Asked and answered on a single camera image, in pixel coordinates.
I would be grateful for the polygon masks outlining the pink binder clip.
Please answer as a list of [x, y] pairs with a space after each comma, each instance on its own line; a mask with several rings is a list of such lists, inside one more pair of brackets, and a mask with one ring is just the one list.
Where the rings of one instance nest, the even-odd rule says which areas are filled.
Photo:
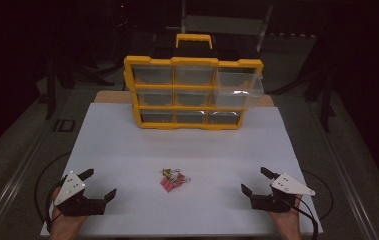
[[165, 189], [166, 192], [170, 192], [174, 189], [173, 182], [167, 177], [163, 178], [163, 180], [160, 182], [160, 185]]
[[191, 181], [190, 178], [187, 178], [185, 175], [179, 173], [177, 177], [174, 179], [174, 187], [181, 187], [185, 183], [189, 183]]

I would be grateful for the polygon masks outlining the black tripod stand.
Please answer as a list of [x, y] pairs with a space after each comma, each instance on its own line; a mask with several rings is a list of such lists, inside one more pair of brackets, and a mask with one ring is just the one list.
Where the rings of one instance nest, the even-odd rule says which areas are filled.
[[329, 132], [329, 117], [333, 113], [330, 106], [331, 90], [338, 60], [338, 51], [333, 50], [331, 43], [324, 35], [321, 35], [316, 38], [296, 79], [282, 87], [268, 91], [268, 94], [280, 95], [308, 82], [309, 86], [304, 92], [304, 98], [307, 102], [312, 102], [321, 97], [319, 120], [323, 129]]
[[106, 71], [102, 70], [100, 72], [91, 72], [65, 56], [53, 55], [47, 59], [46, 69], [47, 93], [44, 95], [43, 100], [47, 104], [45, 119], [49, 120], [56, 110], [56, 80], [59, 80], [64, 88], [73, 88], [75, 85], [75, 82], [72, 80], [71, 76], [68, 76], [67, 74], [69, 69], [84, 75], [86, 78], [98, 85], [113, 86], [113, 83], [102, 79], [100, 74], [115, 71], [117, 70], [117, 67], [112, 67]]

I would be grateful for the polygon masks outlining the yellow black drawer organizer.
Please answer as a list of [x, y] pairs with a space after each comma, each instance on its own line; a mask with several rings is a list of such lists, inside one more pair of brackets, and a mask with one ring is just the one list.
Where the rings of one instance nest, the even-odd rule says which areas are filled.
[[132, 67], [138, 64], [212, 66], [221, 71], [254, 70], [261, 74], [263, 70], [263, 63], [249, 40], [217, 39], [207, 34], [178, 34], [175, 39], [154, 34], [139, 36], [124, 58], [125, 84]]

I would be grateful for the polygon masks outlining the person's right hand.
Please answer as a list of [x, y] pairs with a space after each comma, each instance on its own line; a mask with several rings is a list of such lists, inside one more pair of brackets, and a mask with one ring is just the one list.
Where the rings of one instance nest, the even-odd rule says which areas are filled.
[[283, 240], [302, 240], [299, 212], [296, 209], [291, 208], [288, 212], [284, 213], [269, 212], [268, 215]]

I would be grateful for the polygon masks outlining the grid of small clear drawers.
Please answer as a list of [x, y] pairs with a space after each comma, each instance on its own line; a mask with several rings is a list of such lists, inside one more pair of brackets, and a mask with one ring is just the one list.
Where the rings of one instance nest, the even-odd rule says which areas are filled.
[[212, 66], [134, 65], [126, 77], [133, 115], [142, 128], [237, 129], [246, 109], [213, 105]]

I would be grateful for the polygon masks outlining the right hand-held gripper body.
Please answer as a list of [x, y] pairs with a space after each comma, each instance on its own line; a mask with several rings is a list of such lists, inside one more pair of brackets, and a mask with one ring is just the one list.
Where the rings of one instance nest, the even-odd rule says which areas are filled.
[[251, 208], [274, 213], [288, 212], [294, 205], [297, 195], [314, 196], [315, 191], [286, 173], [279, 174], [277, 179], [271, 179], [272, 193], [256, 195], [250, 198]]

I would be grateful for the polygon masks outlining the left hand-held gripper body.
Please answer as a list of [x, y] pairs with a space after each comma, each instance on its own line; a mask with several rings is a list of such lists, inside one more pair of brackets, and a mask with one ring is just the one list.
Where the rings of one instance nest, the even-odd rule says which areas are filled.
[[85, 183], [78, 175], [75, 172], [70, 172], [65, 177], [54, 200], [54, 206], [65, 216], [103, 215], [106, 201], [104, 199], [86, 198], [84, 196]]

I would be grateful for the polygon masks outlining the clear plastic drawer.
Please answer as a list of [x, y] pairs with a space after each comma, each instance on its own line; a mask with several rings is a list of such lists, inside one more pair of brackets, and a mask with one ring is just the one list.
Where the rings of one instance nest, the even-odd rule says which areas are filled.
[[213, 105], [218, 108], [246, 109], [264, 93], [261, 73], [219, 71], [216, 76]]

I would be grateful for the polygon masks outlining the white board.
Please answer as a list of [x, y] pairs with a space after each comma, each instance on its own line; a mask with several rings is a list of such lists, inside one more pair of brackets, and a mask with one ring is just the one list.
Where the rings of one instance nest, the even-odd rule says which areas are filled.
[[[251, 208], [242, 193], [268, 195], [266, 167], [304, 179], [280, 112], [249, 110], [238, 130], [141, 129], [128, 104], [93, 103], [65, 169], [93, 169], [85, 195], [101, 198], [116, 189], [105, 213], [92, 216], [87, 237], [261, 236], [274, 233], [267, 213]], [[162, 169], [189, 183], [166, 192]]]

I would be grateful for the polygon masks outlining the grey metal stand frame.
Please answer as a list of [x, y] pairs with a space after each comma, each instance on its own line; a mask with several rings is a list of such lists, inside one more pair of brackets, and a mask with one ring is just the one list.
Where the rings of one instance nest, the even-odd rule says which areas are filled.
[[261, 0], [178, 0], [181, 33], [239, 34], [260, 51], [275, 5]]

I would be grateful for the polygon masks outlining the person's left hand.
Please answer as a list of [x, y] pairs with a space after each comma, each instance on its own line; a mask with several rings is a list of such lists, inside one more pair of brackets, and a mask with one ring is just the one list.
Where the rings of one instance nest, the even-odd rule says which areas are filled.
[[54, 207], [49, 240], [74, 240], [87, 219], [88, 216], [64, 216]]

